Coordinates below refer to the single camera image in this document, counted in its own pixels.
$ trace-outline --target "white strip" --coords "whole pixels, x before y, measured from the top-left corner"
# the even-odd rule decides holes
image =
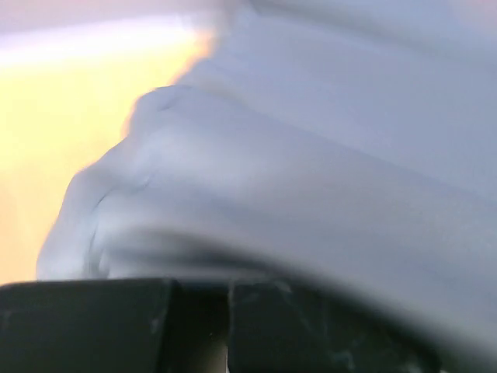
[[[146,17],[10,34],[0,37],[0,69],[185,43],[203,31],[200,24],[206,17]]]

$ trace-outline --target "blurry background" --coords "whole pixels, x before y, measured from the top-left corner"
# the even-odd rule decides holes
[[[0,284],[34,278],[71,177],[207,54],[227,0],[0,2]]]

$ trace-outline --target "wrinkled fabric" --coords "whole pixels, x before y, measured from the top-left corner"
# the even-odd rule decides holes
[[[482,14],[248,3],[75,176],[38,278],[271,268],[497,346],[497,32]]]

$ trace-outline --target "gray fabric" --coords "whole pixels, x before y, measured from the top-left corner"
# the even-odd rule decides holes
[[[495,35],[400,3],[246,7],[74,178],[39,279],[273,267],[497,347]]]

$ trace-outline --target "yellow surface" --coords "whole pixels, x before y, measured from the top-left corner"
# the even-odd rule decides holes
[[[0,284],[34,278],[72,176],[120,140],[137,97],[170,84],[206,51],[199,39],[0,70]]]

